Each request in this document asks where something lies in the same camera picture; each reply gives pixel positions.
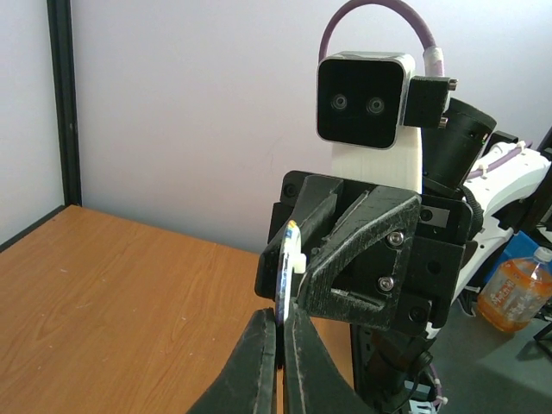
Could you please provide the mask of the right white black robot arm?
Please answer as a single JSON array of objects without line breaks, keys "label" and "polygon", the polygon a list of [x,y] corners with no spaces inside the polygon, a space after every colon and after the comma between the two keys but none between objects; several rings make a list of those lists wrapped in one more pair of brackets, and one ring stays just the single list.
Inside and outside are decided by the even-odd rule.
[{"label": "right white black robot arm", "polygon": [[486,170],[427,193],[344,176],[289,172],[273,207],[255,292],[307,314],[397,336],[435,336],[449,307],[503,237],[534,223],[549,161],[498,142]]}]

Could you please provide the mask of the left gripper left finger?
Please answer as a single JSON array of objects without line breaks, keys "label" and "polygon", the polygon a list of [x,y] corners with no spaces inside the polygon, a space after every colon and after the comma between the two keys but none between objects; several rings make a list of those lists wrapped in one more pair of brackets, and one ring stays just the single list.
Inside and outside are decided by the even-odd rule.
[{"label": "left gripper left finger", "polygon": [[257,310],[216,379],[190,413],[275,413],[277,329],[273,310]]}]

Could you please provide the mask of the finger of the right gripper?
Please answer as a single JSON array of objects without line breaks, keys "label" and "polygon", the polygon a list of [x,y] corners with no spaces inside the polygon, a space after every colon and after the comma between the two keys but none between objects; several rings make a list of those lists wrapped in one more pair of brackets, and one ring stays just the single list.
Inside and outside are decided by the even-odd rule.
[{"label": "finger of the right gripper", "polygon": [[378,186],[336,221],[299,284],[308,315],[387,330],[398,307],[421,196]]},{"label": "finger of the right gripper", "polygon": [[338,201],[344,180],[325,176],[307,175],[292,211],[301,233],[301,253],[306,267],[319,255],[336,221]]}]

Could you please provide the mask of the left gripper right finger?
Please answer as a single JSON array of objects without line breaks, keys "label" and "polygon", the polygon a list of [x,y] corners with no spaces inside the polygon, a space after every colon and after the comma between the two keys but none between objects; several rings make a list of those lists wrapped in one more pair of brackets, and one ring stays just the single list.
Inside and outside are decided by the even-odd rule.
[{"label": "left gripper right finger", "polygon": [[283,325],[285,413],[373,413],[342,377],[307,312],[290,303]]}]

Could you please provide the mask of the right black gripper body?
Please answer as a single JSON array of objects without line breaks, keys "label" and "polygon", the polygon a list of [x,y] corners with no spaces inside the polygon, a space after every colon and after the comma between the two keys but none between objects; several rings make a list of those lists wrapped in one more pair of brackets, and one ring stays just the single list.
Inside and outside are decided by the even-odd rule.
[{"label": "right black gripper body", "polygon": [[441,328],[484,220],[464,178],[496,126],[458,99],[446,117],[446,128],[422,133],[421,194],[288,172],[255,293],[275,298],[287,286],[314,317],[407,336]]}]

